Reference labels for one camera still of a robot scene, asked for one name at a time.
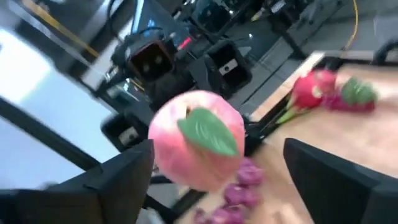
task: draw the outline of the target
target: yellow cable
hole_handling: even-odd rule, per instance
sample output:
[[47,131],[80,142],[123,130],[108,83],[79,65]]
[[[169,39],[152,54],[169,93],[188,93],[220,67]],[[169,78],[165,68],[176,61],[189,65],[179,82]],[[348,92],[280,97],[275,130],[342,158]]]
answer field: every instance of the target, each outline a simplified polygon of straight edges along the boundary
[[359,13],[358,13],[358,5],[356,4],[356,0],[353,0],[353,5],[354,5],[354,13],[355,13],[355,26],[354,26],[354,32],[353,32],[353,34],[351,35],[351,37],[349,37],[347,44],[344,46],[344,51],[348,50],[348,49],[351,47],[351,45],[353,44],[354,39],[355,39],[355,37],[356,37],[356,33],[357,33],[357,31],[358,31],[358,23],[359,23],[359,21],[358,21],[358,14],[359,14]]
[[[64,27],[61,23],[59,23],[54,17],[52,17],[48,12],[46,12],[43,8],[41,8],[35,2],[33,2],[32,0],[22,0],[22,3],[26,8],[30,9],[34,14],[39,16],[41,19],[43,19],[46,23],[48,23],[54,29],[58,30],[61,34],[68,37],[74,43],[76,43],[76,44],[82,46],[84,49],[86,49],[87,52],[90,53],[92,56],[94,56],[95,58],[98,58],[100,56],[100,53],[98,53],[96,50],[92,49],[88,44],[86,44],[78,36],[76,36],[74,33],[72,33],[70,30],[68,30],[66,27]],[[139,89],[144,91],[144,88],[142,86],[140,86],[140,84],[135,82],[133,79],[129,79],[129,81],[131,83],[133,83],[135,86],[137,86]]]

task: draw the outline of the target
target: wooden table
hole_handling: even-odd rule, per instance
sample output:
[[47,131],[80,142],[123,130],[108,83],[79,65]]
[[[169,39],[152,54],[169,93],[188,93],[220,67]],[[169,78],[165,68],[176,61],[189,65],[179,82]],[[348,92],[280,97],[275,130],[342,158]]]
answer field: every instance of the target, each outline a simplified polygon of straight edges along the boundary
[[[326,55],[315,52],[252,114],[263,117],[291,89],[301,74],[307,73]],[[342,57],[370,59],[372,52],[348,52]],[[282,151],[287,137],[295,138],[370,169],[398,177],[398,68],[375,70],[370,66],[344,65],[338,82],[350,76],[373,83],[383,99],[372,114],[352,114],[316,109],[281,126],[265,140],[253,159],[265,171],[266,183],[259,189],[263,202],[248,223],[313,223],[287,170]],[[223,204],[222,190],[208,194],[197,207],[212,211]],[[179,223],[193,223],[193,209]]]

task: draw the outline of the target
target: red light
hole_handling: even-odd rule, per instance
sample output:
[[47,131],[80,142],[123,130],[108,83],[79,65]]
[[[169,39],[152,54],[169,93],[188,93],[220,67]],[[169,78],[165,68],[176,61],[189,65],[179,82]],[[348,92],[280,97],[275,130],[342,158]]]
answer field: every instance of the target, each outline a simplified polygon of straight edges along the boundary
[[184,42],[182,42],[182,44],[179,45],[179,47],[177,48],[178,50],[184,49],[185,46],[187,46],[187,44],[189,44],[192,41],[191,37],[188,37],[184,40]]

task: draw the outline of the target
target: wooden tabletop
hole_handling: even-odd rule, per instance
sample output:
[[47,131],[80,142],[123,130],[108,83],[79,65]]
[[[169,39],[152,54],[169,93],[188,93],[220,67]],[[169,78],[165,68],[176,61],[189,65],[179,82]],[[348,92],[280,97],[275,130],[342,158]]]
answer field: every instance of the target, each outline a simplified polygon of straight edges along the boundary
[[[262,118],[291,89],[301,74],[307,73],[326,53],[313,53],[258,109],[253,120]],[[344,57],[370,58],[369,52],[350,52]],[[344,65],[338,82],[349,77],[371,82],[382,93],[372,114],[353,114],[316,109],[281,126],[265,140],[253,159],[264,169],[266,183],[259,189],[263,202],[251,214],[250,224],[313,223],[297,192],[283,158],[285,138],[295,138],[349,161],[398,177],[398,68],[375,69]],[[207,194],[197,207],[212,211],[223,204],[222,189]],[[179,223],[193,223],[193,211]]]

